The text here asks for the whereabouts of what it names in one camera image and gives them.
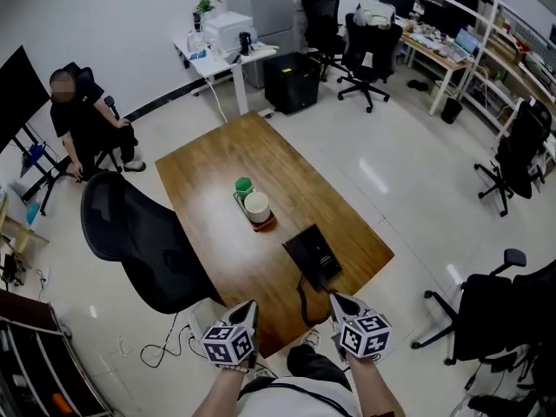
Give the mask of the green cup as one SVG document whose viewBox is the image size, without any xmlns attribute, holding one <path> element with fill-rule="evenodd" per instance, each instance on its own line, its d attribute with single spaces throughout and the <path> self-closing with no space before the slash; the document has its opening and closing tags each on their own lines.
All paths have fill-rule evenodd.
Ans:
<svg viewBox="0 0 556 417">
<path fill-rule="evenodd" d="M 235 181 L 235 193 L 240 200 L 244 200 L 254 190 L 252 180 L 249 177 L 241 176 Z"/>
</svg>

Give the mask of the potted plant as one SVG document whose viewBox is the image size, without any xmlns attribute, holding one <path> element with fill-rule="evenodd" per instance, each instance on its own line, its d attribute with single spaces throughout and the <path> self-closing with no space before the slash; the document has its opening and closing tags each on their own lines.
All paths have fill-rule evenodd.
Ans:
<svg viewBox="0 0 556 417">
<path fill-rule="evenodd" d="M 202 30 L 203 25 L 215 16 L 215 6 L 211 0 L 200 0 L 193 12 L 194 25 L 197 30 Z"/>
</svg>

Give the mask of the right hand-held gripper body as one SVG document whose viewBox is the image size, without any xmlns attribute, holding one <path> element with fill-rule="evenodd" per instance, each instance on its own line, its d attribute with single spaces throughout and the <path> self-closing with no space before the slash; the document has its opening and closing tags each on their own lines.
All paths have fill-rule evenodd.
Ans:
<svg viewBox="0 0 556 417">
<path fill-rule="evenodd" d="M 347 360 L 347 353 L 377 361 L 388 348 L 391 331 L 390 323 L 380 314 L 343 316 L 342 330 L 336 331 L 334 344 L 342 361 Z"/>
</svg>

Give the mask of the person's right forearm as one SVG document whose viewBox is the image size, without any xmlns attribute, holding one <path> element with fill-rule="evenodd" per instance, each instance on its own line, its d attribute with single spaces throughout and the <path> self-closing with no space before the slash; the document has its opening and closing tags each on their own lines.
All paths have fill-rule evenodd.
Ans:
<svg viewBox="0 0 556 417">
<path fill-rule="evenodd" d="M 371 358 L 359 359 L 347 353 L 347 362 L 363 417 L 406 417 Z"/>
</svg>

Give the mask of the black waste bin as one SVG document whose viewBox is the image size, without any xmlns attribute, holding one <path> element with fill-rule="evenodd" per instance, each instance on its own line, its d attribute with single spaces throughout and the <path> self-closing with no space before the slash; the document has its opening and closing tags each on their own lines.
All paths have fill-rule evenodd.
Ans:
<svg viewBox="0 0 556 417">
<path fill-rule="evenodd" d="M 453 124 L 461 111 L 461 103 L 456 98 L 448 97 L 440 117 L 446 124 Z"/>
</svg>

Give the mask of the black mesh office chair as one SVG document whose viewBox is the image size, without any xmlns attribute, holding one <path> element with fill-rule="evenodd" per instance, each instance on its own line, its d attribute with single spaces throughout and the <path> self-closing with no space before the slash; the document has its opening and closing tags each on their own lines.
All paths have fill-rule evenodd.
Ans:
<svg viewBox="0 0 556 417">
<path fill-rule="evenodd" d="M 204 299 L 223 304 L 175 211 L 120 173 L 94 175 L 81 200 L 83 235 L 95 256 L 119 262 L 142 300 L 176 314 Z"/>
</svg>

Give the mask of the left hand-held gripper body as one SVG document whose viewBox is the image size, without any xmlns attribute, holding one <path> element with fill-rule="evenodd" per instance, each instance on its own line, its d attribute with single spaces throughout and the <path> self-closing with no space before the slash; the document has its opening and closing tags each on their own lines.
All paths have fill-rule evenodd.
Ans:
<svg viewBox="0 0 556 417">
<path fill-rule="evenodd" d="M 217 320 L 201 338 L 202 349 L 216 367 L 253 368 L 256 362 L 257 320 L 231 323 Z"/>
</svg>

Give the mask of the black cabinet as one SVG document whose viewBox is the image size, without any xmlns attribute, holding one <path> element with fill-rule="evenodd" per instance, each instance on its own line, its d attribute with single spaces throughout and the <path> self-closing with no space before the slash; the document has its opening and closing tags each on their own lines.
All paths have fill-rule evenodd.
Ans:
<svg viewBox="0 0 556 417">
<path fill-rule="evenodd" d="M 275 111 L 293 114 L 317 103 L 321 67 L 299 52 L 263 63 L 264 94 Z"/>
</svg>

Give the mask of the large black screen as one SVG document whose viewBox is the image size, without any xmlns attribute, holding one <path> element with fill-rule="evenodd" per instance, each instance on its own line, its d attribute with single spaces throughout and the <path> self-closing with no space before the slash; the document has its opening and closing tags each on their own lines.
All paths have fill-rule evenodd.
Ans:
<svg viewBox="0 0 556 417">
<path fill-rule="evenodd" d="M 0 153 L 50 100 L 23 46 L 0 67 Z"/>
</svg>

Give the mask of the person's left forearm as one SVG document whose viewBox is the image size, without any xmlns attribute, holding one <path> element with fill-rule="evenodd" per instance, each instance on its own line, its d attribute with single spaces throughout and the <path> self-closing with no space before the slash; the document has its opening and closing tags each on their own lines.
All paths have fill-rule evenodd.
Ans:
<svg viewBox="0 0 556 417">
<path fill-rule="evenodd" d="M 192 417 L 236 417 L 237 399 L 248 368 L 225 367 Z"/>
</svg>

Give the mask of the silver laptop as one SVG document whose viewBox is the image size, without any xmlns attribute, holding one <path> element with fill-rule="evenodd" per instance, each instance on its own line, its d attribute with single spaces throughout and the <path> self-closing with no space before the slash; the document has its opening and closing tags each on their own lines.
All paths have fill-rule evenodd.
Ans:
<svg viewBox="0 0 556 417">
<path fill-rule="evenodd" d="M 460 63 L 467 60 L 478 48 L 479 40 L 467 30 L 460 29 L 456 38 L 440 49 L 440 53 Z"/>
</svg>

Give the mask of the white printer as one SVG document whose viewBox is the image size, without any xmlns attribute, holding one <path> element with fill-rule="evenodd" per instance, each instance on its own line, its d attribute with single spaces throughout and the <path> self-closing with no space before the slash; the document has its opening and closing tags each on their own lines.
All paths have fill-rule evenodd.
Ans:
<svg viewBox="0 0 556 417">
<path fill-rule="evenodd" d="M 215 45 L 222 53 L 241 48 L 239 35 L 248 32 L 252 40 L 257 38 L 257 33 L 252 17 L 226 11 L 202 23 L 205 40 Z"/>
</svg>

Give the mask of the black box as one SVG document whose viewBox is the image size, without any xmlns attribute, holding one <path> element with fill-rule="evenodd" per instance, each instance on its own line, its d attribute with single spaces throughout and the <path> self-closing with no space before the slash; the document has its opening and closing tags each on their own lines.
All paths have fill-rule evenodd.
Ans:
<svg viewBox="0 0 556 417">
<path fill-rule="evenodd" d="M 324 288 L 341 272 L 341 265 L 316 224 L 284 244 L 301 273 L 315 289 Z"/>
</svg>

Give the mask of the white bag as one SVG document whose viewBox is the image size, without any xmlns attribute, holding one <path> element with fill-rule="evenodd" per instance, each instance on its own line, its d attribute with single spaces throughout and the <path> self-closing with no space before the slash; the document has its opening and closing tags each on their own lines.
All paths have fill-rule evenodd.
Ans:
<svg viewBox="0 0 556 417">
<path fill-rule="evenodd" d="M 376 0 L 361 0 L 354 13 L 358 26 L 378 27 L 388 30 L 394 23 L 395 7 Z"/>
</svg>

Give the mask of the grey fridge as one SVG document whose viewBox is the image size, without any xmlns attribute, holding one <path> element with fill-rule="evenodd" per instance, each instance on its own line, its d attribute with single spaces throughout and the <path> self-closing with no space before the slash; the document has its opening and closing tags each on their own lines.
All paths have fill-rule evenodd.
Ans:
<svg viewBox="0 0 556 417">
<path fill-rule="evenodd" d="M 257 39 L 284 55 L 294 50 L 294 0 L 226 0 L 227 9 L 252 17 Z"/>
</svg>

